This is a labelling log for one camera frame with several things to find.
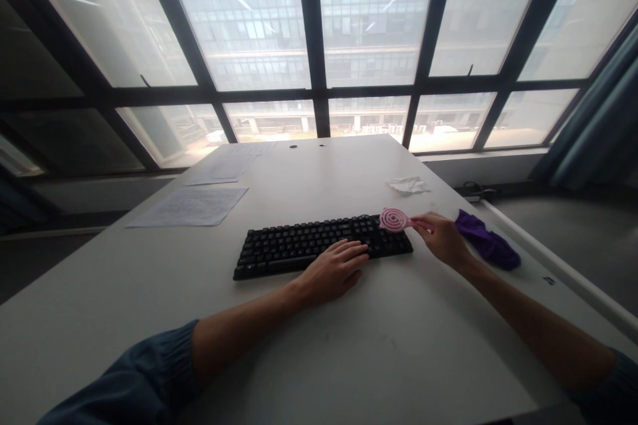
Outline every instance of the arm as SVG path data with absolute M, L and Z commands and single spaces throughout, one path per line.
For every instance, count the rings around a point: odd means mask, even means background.
M 435 230 L 416 227 L 432 253 L 472 284 L 507 321 L 568 392 L 587 390 L 612 370 L 611 350 L 570 322 L 500 279 L 474 258 L 453 221 L 420 216 Z
M 332 301 L 354 287 L 361 277 L 359 266 L 369 258 L 362 254 L 368 246 L 360 244 L 337 242 L 285 287 L 200 321 L 193 331 L 193 370 L 199 386 L 206 387 L 299 311 Z
M 418 226 L 415 230 L 440 261 L 472 284 L 507 321 L 586 418 L 604 423 L 638 420 L 633 406 L 638 403 L 638 365 L 500 279 L 468 251 L 453 221 L 433 212 L 413 219 L 435 226 L 432 232 Z
M 367 248 L 337 242 L 283 288 L 134 345 L 39 424 L 172 423 L 227 365 L 287 319 L 354 287 Z

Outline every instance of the curtain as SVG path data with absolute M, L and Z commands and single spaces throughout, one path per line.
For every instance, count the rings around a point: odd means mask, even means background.
M 530 179 L 578 189 L 638 168 L 638 27 L 601 71 Z
M 42 224 L 57 210 L 0 167 L 0 234 Z

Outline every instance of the wrist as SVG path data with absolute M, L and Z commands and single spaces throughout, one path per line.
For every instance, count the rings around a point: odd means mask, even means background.
M 454 270 L 458 272 L 462 277 L 470 280 L 473 277 L 489 274 L 490 270 L 484 262 L 476 259 L 470 255 L 468 258 L 461 260 L 458 264 L 453 266 Z
M 292 280 L 282 288 L 284 300 L 293 313 L 308 309 L 308 298 L 303 285 L 297 280 Z

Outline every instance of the black window frame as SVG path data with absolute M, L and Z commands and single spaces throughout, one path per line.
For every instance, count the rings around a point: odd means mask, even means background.
M 181 0 L 159 1 L 197 81 L 196 86 L 113 88 L 48 0 L 8 0 L 9 4 L 18 12 L 30 30 L 82 90 L 84 96 L 2 101 L 0 102 L 0 113 L 83 108 L 98 110 L 145 168 L 142 172 L 118 172 L 106 175 L 106 177 L 166 175 L 181 173 L 187 169 L 162 169 L 116 111 L 116 108 L 122 107 L 211 104 L 227 139 L 230 143 L 236 143 L 237 137 L 224 109 L 224 103 L 313 100 L 317 135 L 318 137 L 330 137 L 329 99 L 409 96 L 410 103 L 402 141 L 403 146 L 408 149 L 421 95 L 494 92 L 494 100 L 477 133 L 472 148 L 414 154 L 416 156 L 425 156 L 547 147 L 585 91 L 609 62 L 609 59 L 616 53 L 629 32 L 638 23 L 638 10 L 636 10 L 588 78 L 519 81 L 518 77 L 556 3 L 556 0 L 530 0 L 498 74 L 484 76 L 430 76 L 429 71 L 447 0 L 429 0 L 423 42 L 413 84 L 327 88 L 320 0 L 302 0 L 311 89 L 220 92 L 215 87 L 212 75 L 195 38 L 193 29 L 189 24 Z M 578 89 L 579 91 L 554 127 L 548 132 L 542 144 L 484 148 L 509 95 L 513 91 L 568 88 Z M 1 118 L 0 133 L 44 171 L 42 175 L 28 177 L 25 180 L 42 181 L 80 177 L 63 174 L 48 161 L 41 151 L 12 130 L 10 125 Z

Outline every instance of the blue sleeve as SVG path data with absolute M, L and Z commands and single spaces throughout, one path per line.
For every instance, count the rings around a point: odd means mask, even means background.
M 134 345 L 99 379 L 53 408 L 39 425 L 172 423 L 199 393 L 191 368 L 196 323 Z
M 616 365 L 594 390 L 573 394 L 590 424 L 638 423 L 638 365 L 622 352 L 612 349 Z

